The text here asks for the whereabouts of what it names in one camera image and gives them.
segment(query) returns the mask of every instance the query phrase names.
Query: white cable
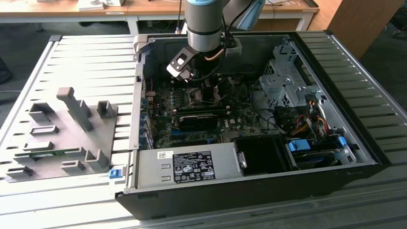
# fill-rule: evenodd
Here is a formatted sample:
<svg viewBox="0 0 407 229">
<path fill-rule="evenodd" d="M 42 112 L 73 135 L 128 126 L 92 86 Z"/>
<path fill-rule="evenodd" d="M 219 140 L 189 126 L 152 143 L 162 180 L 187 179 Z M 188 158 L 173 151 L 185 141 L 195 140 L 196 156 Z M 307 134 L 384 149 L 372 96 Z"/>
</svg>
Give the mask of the white cable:
<svg viewBox="0 0 407 229">
<path fill-rule="evenodd" d="M 169 23 L 168 23 L 166 28 L 165 28 L 165 29 L 162 29 L 162 30 L 160 30 L 160 29 L 154 28 L 153 26 L 152 26 L 152 28 L 153 28 L 156 31 L 164 32 L 164 31 L 165 31 L 165 30 L 169 28 L 170 24 L 172 24 L 172 22 L 169 22 Z"/>
</svg>

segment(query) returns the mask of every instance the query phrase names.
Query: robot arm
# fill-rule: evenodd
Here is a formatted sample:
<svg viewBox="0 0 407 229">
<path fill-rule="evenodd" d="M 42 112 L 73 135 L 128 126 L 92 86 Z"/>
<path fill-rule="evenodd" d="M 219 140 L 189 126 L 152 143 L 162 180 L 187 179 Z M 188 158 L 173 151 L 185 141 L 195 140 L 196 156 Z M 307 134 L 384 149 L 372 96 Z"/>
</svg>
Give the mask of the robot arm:
<svg viewBox="0 0 407 229">
<path fill-rule="evenodd" d="M 183 48 L 166 66 L 168 72 L 180 81 L 191 77 L 189 61 L 197 55 L 205 55 L 220 47 L 223 18 L 228 25 L 237 29 L 251 30 L 255 25 L 264 0 L 185 0 L 185 20 L 188 25 L 188 46 Z M 225 53 L 227 45 L 208 61 Z"/>
</svg>

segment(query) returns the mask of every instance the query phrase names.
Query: blue latch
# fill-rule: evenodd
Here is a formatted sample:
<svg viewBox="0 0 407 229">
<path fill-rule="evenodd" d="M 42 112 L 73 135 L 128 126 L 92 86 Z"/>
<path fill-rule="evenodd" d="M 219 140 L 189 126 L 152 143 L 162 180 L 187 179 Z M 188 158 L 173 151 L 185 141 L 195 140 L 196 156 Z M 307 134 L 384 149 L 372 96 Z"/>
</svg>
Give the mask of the blue latch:
<svg viewBox="0 0 407 229">
<path fill-rule="evenodd" d="M 345 146 L 347 142 L 345 142 L 344 137 L 339 137 L 337 140 L 339 140 L 340 144 L 341 144 L 343 146 Z"/>
<path fill-rule="evenodd" d="M 122 169 L 110 169 L 108 173 L 109 179 L 121 178 L 122 177 Z"/>
<path fill-rule="evenodd" d="M 308 150 L 308 149 L 311 149 L 311 146 L 305 139 L 300 139 L 300 140 L 292 140 L 288 143 L 288 148 L 289 148 L 291 152 L 293 152 L 293 151 L 300 151 L 300 150 Z"/>
</svg>

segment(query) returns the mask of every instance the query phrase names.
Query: barcode sticker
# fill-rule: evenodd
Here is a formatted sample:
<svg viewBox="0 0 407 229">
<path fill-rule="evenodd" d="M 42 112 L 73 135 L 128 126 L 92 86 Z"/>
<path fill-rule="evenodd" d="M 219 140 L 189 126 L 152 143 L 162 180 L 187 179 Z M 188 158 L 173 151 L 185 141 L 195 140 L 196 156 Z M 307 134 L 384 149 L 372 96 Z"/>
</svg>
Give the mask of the barcode sticker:
<svg viewBox="0 0 407 229">
<path fill-rule="evenodd" d="M 124 14 L 124 12 L 106 12 L 106 14 Z"/>
<path fill-rule="evenodd" d="M 173 151 L 158 151 L 157 159 L 168 159 L 172 158 Z"/>
</svg>

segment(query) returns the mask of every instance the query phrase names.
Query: motherboard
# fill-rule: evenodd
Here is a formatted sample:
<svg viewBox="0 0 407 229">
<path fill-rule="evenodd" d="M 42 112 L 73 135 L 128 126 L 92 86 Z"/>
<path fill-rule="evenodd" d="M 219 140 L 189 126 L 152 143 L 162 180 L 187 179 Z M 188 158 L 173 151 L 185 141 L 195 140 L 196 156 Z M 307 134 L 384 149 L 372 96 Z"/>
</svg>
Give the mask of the motherboard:
<svg viewBox="0 0 407 229">
<path fill-rule="evenodd" d="M 249 101 L 252 85 L 229 75 L 191 85 L 164 82 L 154 91 L 146 86 L 153 147 L 225 143 L 263 134 Z"/>
</svg>

